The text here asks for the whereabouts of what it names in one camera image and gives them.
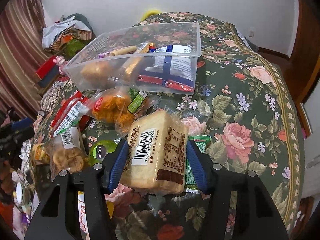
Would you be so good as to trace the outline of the orange cracker pack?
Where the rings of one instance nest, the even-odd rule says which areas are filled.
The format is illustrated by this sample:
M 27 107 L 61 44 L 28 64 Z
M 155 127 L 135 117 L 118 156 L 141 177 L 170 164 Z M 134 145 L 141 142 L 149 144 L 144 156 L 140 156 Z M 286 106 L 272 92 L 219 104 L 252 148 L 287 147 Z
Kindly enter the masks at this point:
M 34 144 L 30 151 L 31 162 L 34 165 L 49 165 L 50 156 L 43 150 L 42 144 Z

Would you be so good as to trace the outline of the long biscuit sleeve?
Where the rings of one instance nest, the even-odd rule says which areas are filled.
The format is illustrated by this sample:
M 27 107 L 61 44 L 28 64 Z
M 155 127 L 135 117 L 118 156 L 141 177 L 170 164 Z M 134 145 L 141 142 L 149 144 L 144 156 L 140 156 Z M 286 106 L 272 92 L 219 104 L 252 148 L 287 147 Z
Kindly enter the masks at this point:
M 81 70 L 81 76 L 86 82 L 95 88 L 105 88 L 111 85 L 111 81 L 108 79 L 116 68 L 111 66 L 106 61 L 91 62 L 84 66 Z

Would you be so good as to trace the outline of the green small snack packet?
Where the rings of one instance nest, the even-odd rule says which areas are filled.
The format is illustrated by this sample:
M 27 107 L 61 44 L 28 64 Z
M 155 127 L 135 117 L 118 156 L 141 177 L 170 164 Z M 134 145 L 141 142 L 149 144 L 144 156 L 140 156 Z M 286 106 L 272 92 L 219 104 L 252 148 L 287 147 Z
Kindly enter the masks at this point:
M 187 189 L 207 193 L 210 188 L 212 161 L 202 153 L 195 140 L 187 142 L 187 164 L 185 184 Z

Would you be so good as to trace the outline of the packaged sliced bread loaf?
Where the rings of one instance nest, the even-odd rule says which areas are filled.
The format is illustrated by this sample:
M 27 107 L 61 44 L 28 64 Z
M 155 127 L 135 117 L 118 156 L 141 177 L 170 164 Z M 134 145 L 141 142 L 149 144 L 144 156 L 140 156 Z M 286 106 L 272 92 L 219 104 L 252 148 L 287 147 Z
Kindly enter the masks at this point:
M 137 119 L 130 127 L 120 183 L 163 196 L 184 191 L 188 128 L 165 110 Z

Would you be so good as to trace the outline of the breadstick pack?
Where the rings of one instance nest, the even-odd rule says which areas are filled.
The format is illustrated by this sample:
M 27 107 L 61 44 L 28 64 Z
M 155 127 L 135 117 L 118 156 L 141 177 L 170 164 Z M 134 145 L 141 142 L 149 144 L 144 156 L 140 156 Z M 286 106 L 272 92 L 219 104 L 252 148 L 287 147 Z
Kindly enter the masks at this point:
M 143 42 L 140 44 L 138 49 L 134 54 L 145 54 L 150 50 L 155 48 L 155 44 L 152 42 Z M 127 61 L 119 69 L 119 75 L 125 79 L 129 79 L 134 69 L 138 66 L 139 62 L 142 60 L 142 56 L 129 57 Z

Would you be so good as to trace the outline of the blue white red snack bag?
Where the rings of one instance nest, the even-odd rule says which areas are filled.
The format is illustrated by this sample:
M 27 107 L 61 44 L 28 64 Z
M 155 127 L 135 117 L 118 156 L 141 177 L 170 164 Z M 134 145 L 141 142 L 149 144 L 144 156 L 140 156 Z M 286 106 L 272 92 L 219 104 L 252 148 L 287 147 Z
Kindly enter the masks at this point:
M 196 58 L 186 56 L 191 45 L 170 44 L 163 47 L 149 46 L 148 53 L 160 56 L 143 57 L 135 71 L 136 85 L 149 91 L 165 90 L 175 94 L 193 94 L 196 79 Z

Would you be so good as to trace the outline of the yellow white snack packet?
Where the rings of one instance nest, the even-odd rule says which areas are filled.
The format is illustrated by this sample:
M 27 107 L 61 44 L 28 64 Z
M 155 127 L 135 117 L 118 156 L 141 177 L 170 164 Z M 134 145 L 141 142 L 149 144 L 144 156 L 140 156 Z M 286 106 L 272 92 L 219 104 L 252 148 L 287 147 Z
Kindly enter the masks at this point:
M 81 232 L 88 234 L 84 196 L 85 195 L 82 191 L 78 191 L 78 213 L 79 213 L 80 230 Z M 114 204 L 112 202 L 109 202 L 108 200 L 106 201 L 106 204 L 107 204 L 110 218 L 112 218 L 113 212 L 114 212 Z

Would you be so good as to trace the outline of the purple cracker package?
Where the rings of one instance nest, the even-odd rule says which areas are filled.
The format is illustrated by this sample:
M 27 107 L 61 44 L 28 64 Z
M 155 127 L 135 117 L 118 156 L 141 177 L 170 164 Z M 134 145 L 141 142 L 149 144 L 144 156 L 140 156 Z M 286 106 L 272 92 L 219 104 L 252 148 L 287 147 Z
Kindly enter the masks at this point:
M 115 49 L 112 51 L 105 51 L 103 53 L 99 53 L 97 55 L 97 59 L 102 59 L 108 56 L 118 56 L 118 55 L 126 55 L 126 54 L 132 54 L 138 49 L 137 46 L 127 46 L 119 49 Z

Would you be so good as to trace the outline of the walnut cookie bag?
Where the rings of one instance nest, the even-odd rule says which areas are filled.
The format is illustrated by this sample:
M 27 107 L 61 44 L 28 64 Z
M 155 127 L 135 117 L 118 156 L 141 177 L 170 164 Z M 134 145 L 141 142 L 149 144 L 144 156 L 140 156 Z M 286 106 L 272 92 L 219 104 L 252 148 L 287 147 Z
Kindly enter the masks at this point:
M 62 170 L 76 173 L 89 167 L 88 155 L 78 126 L 65 129 L 49 139 L 43 149 L 50 157 L 51 180 Z

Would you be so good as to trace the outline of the red box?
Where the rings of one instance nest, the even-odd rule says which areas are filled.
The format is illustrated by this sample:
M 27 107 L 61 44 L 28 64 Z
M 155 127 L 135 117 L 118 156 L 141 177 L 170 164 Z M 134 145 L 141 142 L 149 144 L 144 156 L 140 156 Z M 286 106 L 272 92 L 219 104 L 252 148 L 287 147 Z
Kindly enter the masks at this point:
M 40 88 L 49 85 L 59 76 L 59 67 L 56 64 L 56 56 L 50 57 L 34 74 L 34 80 Z

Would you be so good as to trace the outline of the striped red gold curtain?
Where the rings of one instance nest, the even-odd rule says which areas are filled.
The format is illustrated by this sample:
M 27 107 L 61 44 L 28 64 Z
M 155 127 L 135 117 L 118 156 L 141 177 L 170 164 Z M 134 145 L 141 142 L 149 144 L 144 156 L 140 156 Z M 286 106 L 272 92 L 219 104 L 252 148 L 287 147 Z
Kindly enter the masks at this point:
M 34 79 L 48 59 L 42 48 L 45 26 L 41 0 L 8 0 L 1 11 L 1 110 L 36 119 L 41 97 Z

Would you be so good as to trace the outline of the green jelly cup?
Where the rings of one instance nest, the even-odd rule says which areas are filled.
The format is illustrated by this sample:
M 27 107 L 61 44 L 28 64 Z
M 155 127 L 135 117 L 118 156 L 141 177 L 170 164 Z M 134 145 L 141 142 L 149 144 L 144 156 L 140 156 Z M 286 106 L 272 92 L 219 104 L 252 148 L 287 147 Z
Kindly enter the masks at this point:
M 102 163 L 105 156 L 113 153 L 117 147 L 117 143 L 112 140 L 101 140 L 96 142 L 89 151 L 88 163 L 93 166 L 96 163 Z

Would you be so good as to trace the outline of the orange fried snack bag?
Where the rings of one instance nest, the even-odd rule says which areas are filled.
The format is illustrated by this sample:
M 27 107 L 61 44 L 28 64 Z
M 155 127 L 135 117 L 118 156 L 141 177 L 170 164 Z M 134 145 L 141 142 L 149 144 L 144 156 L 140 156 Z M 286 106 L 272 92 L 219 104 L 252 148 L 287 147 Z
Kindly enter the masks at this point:
M 114 126 L 119 135 L 125 136 L 133 122 L 145 116 L 159 100 L 158 95 L 136 87 L 117 86 L 87 99 L 81 112 Z

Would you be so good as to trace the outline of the floral green bedspread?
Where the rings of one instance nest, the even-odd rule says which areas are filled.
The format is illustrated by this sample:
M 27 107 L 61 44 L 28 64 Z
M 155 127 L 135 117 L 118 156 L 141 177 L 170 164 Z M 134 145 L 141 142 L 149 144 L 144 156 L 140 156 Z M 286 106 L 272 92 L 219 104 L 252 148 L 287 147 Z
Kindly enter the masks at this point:
M 232 172 L 253 170 L 274 201 L 290 237 L 300 202 L 304 165 L 303 136 L 295 106 L 281 70 L 245 44 L 235 25 L 189 12 L 150 16 L 136 29 L 117 30 L 93 42 L 103 46 L 130 46 L 151 38 L 156 45 L 193 42 L 181 22 L 200 25 L 202 55 L 197 59 L 193 95 L 157 92 L 153 106 L 181 119 L 192 135 L 210 135 L 206 148 L 212 161 Z M 46 117 L 36 129 L 35 144 L 46 142 L 62 105 L 78 90 L 72 81 L 53 85 L 44 96 Z M 182 193 L 158 198 L 120 186 L 109 198 L 114 203 L 118 239 L 205 239 L 200 237 L 210 196 Z

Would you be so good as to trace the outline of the clear plastic storage bin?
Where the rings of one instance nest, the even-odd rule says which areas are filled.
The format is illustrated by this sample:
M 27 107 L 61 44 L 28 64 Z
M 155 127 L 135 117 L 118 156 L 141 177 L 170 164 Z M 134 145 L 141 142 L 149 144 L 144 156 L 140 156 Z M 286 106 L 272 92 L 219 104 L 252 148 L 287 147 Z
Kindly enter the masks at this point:
M 128 85 L 146 92 L 192 95 L 200 56 L 198 23 L 156 23 L 99 35 L 64 71 L 82 92 Z

